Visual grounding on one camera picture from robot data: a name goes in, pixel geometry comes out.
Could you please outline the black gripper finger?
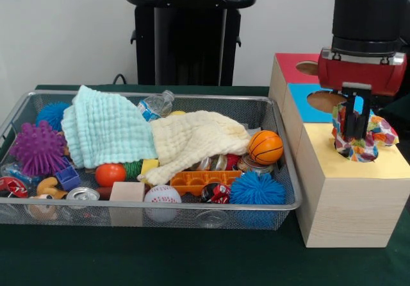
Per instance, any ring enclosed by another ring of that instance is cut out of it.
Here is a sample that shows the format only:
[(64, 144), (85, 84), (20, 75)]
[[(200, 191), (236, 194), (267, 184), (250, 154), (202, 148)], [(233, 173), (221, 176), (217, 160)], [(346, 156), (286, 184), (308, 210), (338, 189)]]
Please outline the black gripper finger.
[(368, 120), (371, 111), (372, 97), (370, 94), (362, 95), (363, 107), (362, 112), (356, 118), (356, 126), (354, 130), (355, 139), (364, 139), (367, 134)]
[(345, 102), (345, 124), (344, 137), (345, 140), (351, 140), (356, 134), (356, 115), (354, 113), (354, 104), (356, 100), (356, 93), (349, 92)]

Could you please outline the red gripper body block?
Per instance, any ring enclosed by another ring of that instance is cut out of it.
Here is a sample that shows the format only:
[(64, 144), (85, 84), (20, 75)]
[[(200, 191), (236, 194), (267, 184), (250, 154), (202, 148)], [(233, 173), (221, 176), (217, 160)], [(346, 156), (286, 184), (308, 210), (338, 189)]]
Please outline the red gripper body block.
[(318, 59), (321, 87), (333, 90), (369, 90), (375, 96), (394, 96), (404, 79), (407, 55), (359, 57), (322, 53)]

